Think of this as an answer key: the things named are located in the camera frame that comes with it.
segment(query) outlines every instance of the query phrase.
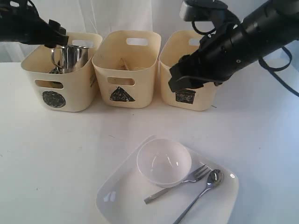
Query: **white tray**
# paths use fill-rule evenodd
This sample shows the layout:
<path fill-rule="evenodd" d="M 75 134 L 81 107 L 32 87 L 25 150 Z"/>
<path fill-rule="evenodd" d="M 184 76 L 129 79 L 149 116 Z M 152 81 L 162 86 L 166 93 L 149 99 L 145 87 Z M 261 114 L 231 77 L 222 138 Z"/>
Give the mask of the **white tray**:
<path fill-rule="evenodd" d="M 96 204 L 110 224 L 171 224 L 205 188 L 206 178 L 173 189 L 150 204 L 144 199 L 161 190 L 148 182 L 138 171 L 136 158 L 141 146 L 157 138 L 147 138 L 99 189 Z M 223 183 L 202 196 L 182 223 L 226 224 L 238 195 L 239 181 L 235 174 L 197 152 L 190 150 L 192 171 L 201 163 L 224 173 Z"/>

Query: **white backdrop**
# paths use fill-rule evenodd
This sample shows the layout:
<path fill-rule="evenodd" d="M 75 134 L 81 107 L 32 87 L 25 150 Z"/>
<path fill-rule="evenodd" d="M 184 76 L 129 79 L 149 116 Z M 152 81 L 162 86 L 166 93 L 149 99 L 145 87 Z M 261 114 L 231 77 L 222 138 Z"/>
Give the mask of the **white backdrop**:
<path fill-rule="evenodd" d="M 67 31 L 98 33 L 105 38 L 116 30 L 153 30 L 162 37 L 161 48 L 170 35 L 182 29 L 192 29 L 190 22 L 179 17 L 182 0 L 33 0 L 45 21 L 56 20 Z M 243 19 L 266 0 L 223 0 L 239 19 Z M 198 24 L 203 31 L 213 26 Z M 0 62 L 20 62 L 36 46 L 0 43 Z M 293 65 L 299 68 L 299 43 L 289 45 Z M 281 51 L 271 57 L 285 57 Z"/>

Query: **white table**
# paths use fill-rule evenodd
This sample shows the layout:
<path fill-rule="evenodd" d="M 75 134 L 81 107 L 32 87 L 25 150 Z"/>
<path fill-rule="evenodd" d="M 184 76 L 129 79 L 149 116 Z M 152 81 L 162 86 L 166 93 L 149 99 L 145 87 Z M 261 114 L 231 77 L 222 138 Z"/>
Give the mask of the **white table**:
<path fill-rule="evenodd" d="M 297 223 L 299 98 L 256 63 L 194 112 L 165 105 L 104 105 L 57 112 L 37 101 L 19 63 L 0 63 L 0 223 L 104 223 L 98 188 L 151 134 L 170 137 L 234 171 L 239 196 L 230 224 Z M 283 77 L 299 90 L 299 74 Z"/>

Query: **spoon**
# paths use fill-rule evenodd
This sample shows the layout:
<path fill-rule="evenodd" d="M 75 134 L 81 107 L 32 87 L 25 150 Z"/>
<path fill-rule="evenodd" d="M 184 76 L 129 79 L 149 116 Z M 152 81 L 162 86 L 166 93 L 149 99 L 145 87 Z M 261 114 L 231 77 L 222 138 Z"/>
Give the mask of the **spoon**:
<path fill-rule="evenodd" d="M 223 181 L 223 172 L 219 169 L 214 169 L 210 172 L 207 182 L 206 188 L 193 200 L 193 202 L 185 209 L 185 211 L 177 218 L 177 220 L 173 224 L 179 224 L 188 211 L 192 208 L 192 206 L 196 203 L 196 201 L 208 190 L 213 189 L 221 184 Z"/>

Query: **metal cup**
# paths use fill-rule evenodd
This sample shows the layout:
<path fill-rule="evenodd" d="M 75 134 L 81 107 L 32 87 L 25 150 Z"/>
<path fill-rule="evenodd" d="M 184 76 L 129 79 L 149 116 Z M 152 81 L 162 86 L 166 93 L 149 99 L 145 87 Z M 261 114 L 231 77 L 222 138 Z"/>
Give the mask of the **metal cup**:
<path fill-rule="evenodd" d="M 55 62 L 55 50 L 60 49 L 60 60 Z M 65 45 L 52 49 L 51 59 L 52 63 L 58 67 L 59 72 L 69 73 L 81 69 L 88 62 L 88 50 L 87 47 L 81 47 L 76 45 Z"/>

